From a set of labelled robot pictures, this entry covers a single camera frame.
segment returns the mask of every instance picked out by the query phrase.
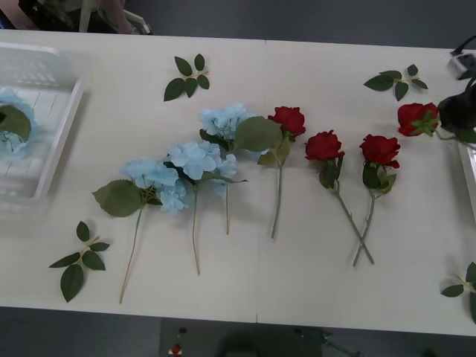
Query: blue hydrangea flower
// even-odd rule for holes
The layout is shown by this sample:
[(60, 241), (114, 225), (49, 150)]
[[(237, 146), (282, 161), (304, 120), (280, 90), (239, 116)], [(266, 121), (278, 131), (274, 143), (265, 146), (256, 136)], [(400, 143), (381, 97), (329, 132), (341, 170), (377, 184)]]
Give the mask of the blue hydrangea flower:
[(242, 103), (237, 103), (224, 109), (203, 109), (200, 121), (208, 134), (232, 141), (237, 127), (253, 116)]
[(184, 208), (188, 208), (187, 190), (181, 180), (175, 186), (163, 186), (157, 192), (157, 197), (161, 200), (161, 210), (170, 214), (176, 214)]
[(0, 90), (0, 106), (14, 106), (26, 115), (31, 123), (28, 140), (12, 132), (0, 132), (0, 154), (8, 161), (18, 161), (31, 154), (33, 143), (38, 139), (39, 128), (35, 121), (33, 108), (17, 96), (11, 89)]
[[(228, 154), (226, 159), (218, 166), (215, 170), (216, 173), (231, 179), (237, 174), (237, 158), (235, 155)], [(213, 191), (221, 196), (226, 196), (226, 187), (229, 185), (226, 181), (223, 180), (212, 180)]]
[(135, 185), (140, 188), (175, 186), (179, 179), (177, 170), (166, 167), (163, 161), (157, 162), (150, 158), (132, 160), (123, 166), (120, 173), (130, 176)]
[(170, 146), (167, 160), (177, 167), (183, 167), (185, 175), (192, 180), (199, 180), (204, 171), (213, 172), (216, 169), (216, 150), (219, 153), (217, 144), (204, 141), (198, 145), (192, 140), (183, 145)]

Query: loose leaf cluster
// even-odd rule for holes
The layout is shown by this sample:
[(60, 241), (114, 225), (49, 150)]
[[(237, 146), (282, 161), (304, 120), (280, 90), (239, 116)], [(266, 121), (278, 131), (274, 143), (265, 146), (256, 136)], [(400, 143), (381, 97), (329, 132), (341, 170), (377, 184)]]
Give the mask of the loose leaf cluster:
[(105, 251), (109, 248), (109, 244), (98, 242), (99, 237), (89, 242), (91, 235), (88, 226), (84, 222), (80, 222), (80, 224), (77, 225), (76, 235), (81, 242), (85, 243), (85, 248), (50, 265), (50, 268), (68, 267), (62, 273), (60, 284), (62, 296), (67, 303), (71, 301), (83, 287), (84, 273), (81, 264), (91, 270), (106, 270), (97, 252)]
[(466, 270), (466, 278), (456, 277), (460, 284), (447, 287), (441, 292), (441, 295), (447, 298), (455, 298), (464, 293), (465, 288), (469, 290), (469, 309), (471, 317), (476, 324), (476, 264), (469, 264)]
[(193, 93), (195, 93), (197, 86), (203, 89), (210, 88), (210, 82), (205, 76), (208, 74), (208, 71), (204, 71), (205, 58), (203, 58), (201, 54), (197, 54), (194, 60), (195, 68), (198, 71), (197, 74), (193, 74), (192, 66), (185, 59), (175, 57), (175, 60), (177, 68), (179, 69), (178, 71), (186, 78), (183, 79), (179, 77), (169, 82), (165, 88), (164, 102), (174, 100), (180, 97), (184, 92), (187, 93), (187, 96), (190, 98)]
[(419, 87), (421, 89), (428, 89), (428, 86), (418, 75), (418, 68), (411, 65), (407, 68), (408, 79), (402, 79), (402, 73), (399, 71), (383, 71), (378, 76), (369, 79), (364, 83), (364, 86), (373, 89), (374, 91), (387, 91), (395, 85), (395, 98), (400, 101), (408, 92), (409, 85), (406, 82)]

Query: white table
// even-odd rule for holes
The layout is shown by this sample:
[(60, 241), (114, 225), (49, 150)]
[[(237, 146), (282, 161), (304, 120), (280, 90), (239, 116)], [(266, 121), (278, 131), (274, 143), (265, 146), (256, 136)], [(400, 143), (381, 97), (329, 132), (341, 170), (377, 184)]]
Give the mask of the white table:
[[(362, 83), (415, 63), (430, 91), (411, 91), (402, 102), (437, 103), (465, 85), (446, 72), (448, 51), (5, 30), (0, 41), (65, 50), (90, 78), (51, 205), (30, 227), (0, 234), (0, 305), (476, 335), (466, 299), (440, 295), (450, 273), (464, 275), (476, 257), (476, 225), (456, 147), (397, 136), (398, 181), (377, 201), (368, 236), (376, 265), (362, 255), (357, 269), (349, 223), (303, 158), (308, 137), (336, 131), (346, 152), (341, 192), (362, 227), (369, 198), (358, 146), (369, 133), (396, 135), (399, 106), (390, 92)], [(173, 56), (192, 60), (198, 52), (210, 67), (210, 91), (162, 102), (164, 87), (177, 75)], [(190, 216), (174, 219), (149, 210), (119, 305), (136, 217), (109, 218), (90, 192), (120, 177), (124, 161), (160, 158), (168, 144), (197, 138), (200, 109), (237, 101), (264, 115), (275, 106), (300, 106), (306, 116), (307, 132), (286, 163), (277, 239), (269, 238), (276, 172), (244, 161), (241, 175), (249, 182), (231, 191), (230, 236), (222, 202), (201, 202), (202, 276), (194, 271)], [(81, 219), (94, 221), (95, 231), (113, 244), (103, 254), (107, 271), (89, 273), (67, 304), (61, 272), (46, 267), (80, 247), (74, 229)]]

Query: rose stem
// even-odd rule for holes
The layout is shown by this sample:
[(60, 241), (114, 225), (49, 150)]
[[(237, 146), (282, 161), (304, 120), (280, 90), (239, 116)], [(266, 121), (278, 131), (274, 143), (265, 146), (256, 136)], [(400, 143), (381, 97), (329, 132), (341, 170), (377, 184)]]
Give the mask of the rose stem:
[(354, 223), (354, 220), (352, 219), (352, 214), (350, 214), (350, 212), (348, 211), (347, 207), (344, 204), (344, 201), (342, 200), (341, 194), (339, 193), (339, 188), (340, 188), (341, 184), (339, 183), (338, 180), (336, 180), (336, 182), (337, 182), (337, 190), (334, 191), (334, 195), (337, 197), (337, 199), (341, 203), (341, 206), (344, 209), (344, 212), (345, 212), (345, 215), (347, 216), (347, 219), (349, 220), (350, 224), (352, 225), (352, 228), (353, 228), (354, 232), (356, 233), (356, 235), (358, 237), (358, 240), (360, 240), (360, 246), (358, 247), (358, 249), (360, 250), (361, 248), (363, 248), (364, 251), (365, 251), (365, 254), (369, 258), (369, 261), (372, 264), (375, 264), (375, 262), (373, 261), (372, 255), (370, 255), (370, 252), (367, 249), (367, 246), (365, 245), (365, 242), (364, 242), (363, 238), (361, 237), (360, 232), (358, 231), (358, 229), (356, 227), (356, 224)]
[(273, 224), (273, 231), (271, 232), (271, 238), (274, 239), (274, 234), (276, 233), (276, 224), (277, 224), (277, 218), (280, 215), (280, 207), (281, 207), (281, 192), (283, 191), (283, 166), (284, 166), (284, 161), (281, 164), (278, 164), (279, 168), (279, 181), (277, 184), (277, 206), (276, 206), (276, 214), (274, 215), (274, 224)]
[[(372, 222), (372, 217), (373, 217), (373, 208), (375, 206), (375, 200), (376, 200), (375, 195), (373, 195), (370, 191), (369, 191), (369, 194), (370, 194), (370, 197), (372, 198), (372, 203), (370, 203), (369, 217), (367, 218), (367, 224), (365, 225), (364, 234), (362, 234), (362, 241), (365, 241), (365, 237), (367, 236), (367, 233), (369, 232), (370, 222)], [(356, 258), (354, 259), (354, 263), (352, 264), (352, 266), (354, 267), (357, 265), (358, 257), (360, 256), (361, 250), (362, 250), (362, 246), (360, 245), (358, 247), (357, 255), (356, 255)]]

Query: plastic crate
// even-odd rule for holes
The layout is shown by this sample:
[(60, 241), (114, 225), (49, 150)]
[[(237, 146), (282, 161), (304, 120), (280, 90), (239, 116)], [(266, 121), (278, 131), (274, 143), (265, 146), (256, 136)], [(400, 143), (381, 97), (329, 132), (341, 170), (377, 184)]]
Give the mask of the plastic crate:
[(0, 88), (29, 103), (41, 130), (33, 154), (0, 158), (0, 201), (35, 207), (48, 193), (83, 95), (81, 76), (57, 50), (0, 42)]

